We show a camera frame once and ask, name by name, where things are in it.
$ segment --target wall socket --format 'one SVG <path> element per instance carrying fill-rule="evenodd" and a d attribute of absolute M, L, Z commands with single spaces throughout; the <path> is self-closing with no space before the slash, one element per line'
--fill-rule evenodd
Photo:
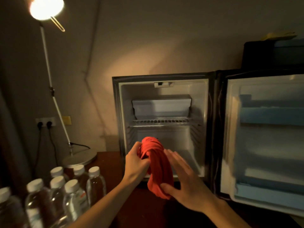
<path fill-rule="evenodd" d="M 36 118 L 35 122 L 36 122 L 36 124 L 38 124 L 39 122 L 42 122 L 43 123 L 42 127 L 46 127 L 47 126 L 47 122 L 52 122 L 52 126 L 56 126 L 55 117 Z"/>

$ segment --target wooden table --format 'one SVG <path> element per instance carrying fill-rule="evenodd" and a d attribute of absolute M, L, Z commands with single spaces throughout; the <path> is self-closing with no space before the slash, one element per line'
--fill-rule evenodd
<path fill-rule="evenodd" d="M 123 178 L 123 166 L 119 152 L 98 152 L 97 159 L 86 165 L 86 171 L 93 166 L 100 168 L 107 186 L 107 192 L 115 188 Z M 65 171 L 70 177 L 72 169 Z M 252 227 L 298 227 L 289 215 L 247 206 L 229 203 L 230 206 Z M 175 199 L 165 200 L 156 197 L 146 186 L 135 188 L 120 209 L 111 227 L 165 228 L 165 227 L 215 227 L 202 213 L 191 211 Z"/>

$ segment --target person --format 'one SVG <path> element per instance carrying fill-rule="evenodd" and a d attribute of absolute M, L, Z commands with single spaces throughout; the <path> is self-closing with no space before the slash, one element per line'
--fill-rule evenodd
<path fill-rule="evenodd" d="M 106 228 L 127 200 L 131 192 L 141 182 L 150 166 L 149 159 L 140 159 L 137 150 L 141 146 L 136 142 L 126 155 L 126 168 L 122 181 L 105 197 L 99 200 L 86 213 L 80 216 L 70 228 Z M 230 206 L 222 199 L 217 198 L 194 173 L 187 162 L 177 153 L 164 150 L 170 164 L 175 169 L 181 183 L 177 190 L 169 184 L 160 186 L 166 193 L 173 196 L 185 207 L 199 211 L 218 227 L 250 227 Z"/>

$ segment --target bottle cap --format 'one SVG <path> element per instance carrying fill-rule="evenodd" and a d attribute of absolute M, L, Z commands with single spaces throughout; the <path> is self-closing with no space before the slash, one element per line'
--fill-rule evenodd
<path fill-rule="evenodd" d="M 90 177 L 97 177 L 100 174 L 100 169 L 98 166 L 94 166 L 89 169 L 89 176 Z"/>
<path fill-rule="evenodd" d="M 7 201 L 10 196 L 11 191 L 9 187 L 4 187 L 0 189 L 0 203 Z"/>
<path fill-rule="evenodd" d="M 43 187 L 43 181 L 41 178 L 35 179 L 26 185 L 29 193 L 40 190 Z"/>
<path fill-rule="evenodd" d="M 58 166 L 52 169 L 50 172 L 52 177 L 61 176 L 63 175 L 63 168 L 61 166 Z"/>
<path fill-rule="evenodd" d="M 67 193 L 74 193 L 79 189 L 79 183 L 77 179 L 73 179 L 68 181 L 65 185 L 64 185 L 64 189 Z"/>
<path fill-rule="evenodd" d="M 77 165 L 74 167 L 74 175 L 82 175 L 85 172 L 84 165 Z"/>
<path fill-rule="evenodd" d="M 52 189 L 61 188 L 64 186 L 64 184 L 65 184 L 65 180 L 63 176 L 54 177 L 50 182 Z"/>

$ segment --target water bottle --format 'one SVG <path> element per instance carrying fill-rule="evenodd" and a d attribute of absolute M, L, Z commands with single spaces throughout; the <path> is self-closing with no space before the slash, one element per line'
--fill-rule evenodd
<path fill-rule="evenodd" d="M 74 222 L 89 209 L 87 194 L 76 179 L 68 181 L 64 189 L 66 192 L 63 200 L 64 211 L 69 222 Z"/>
<path fill-rule="evenodd" d="M 77 165 L 74 168 L 74 179 L 78 180 L 80 187 L 87 193 L 87 181 L 89 179 L 89 175 L 85 172 L 84 165 Z"/>
<path fill-rule="evenodd" d="M 32 228 L 49 228 L 56 225 L 55 209 L 50 191 L 41 178 L 27 184 L 29 195 L 25 200 L 26 213 Z"/>
<path fill-rule="evenodd" d="M 64 227 L 68 224 L 67 217 L 63 208 L 63 199 L 65 195 L 64 191 L 65 180 L 63 176 L 57 176 L 50 182 L 51 185 L 51 201 L 55 208 L 55 216 L 57 219 L 57 225 Z"/>
<path fill-rule="evenodd" d="M 9 187 L 0 189 L 0 227 L 29 228 L 20 200 L 11 196 Z"/>
<path fill-rule="evenodd" d="M 65 173 L 63 173 L 63 167 L 61 166 L 53 168 L 50 173 L 52 178 L 55 178 L 57 176 L 63 176 L 66 182 L 70 180 L 69 177 Z"/>
<path fill-rule="evenodd" d="M 89 169 L 89 177 L 90 179 L 87 181 L 87 192 L 89 205 L 92 207 L 107 194 L 107 188 L 105 186 L 105 179 L 100 174 L 98 166 Z"/>

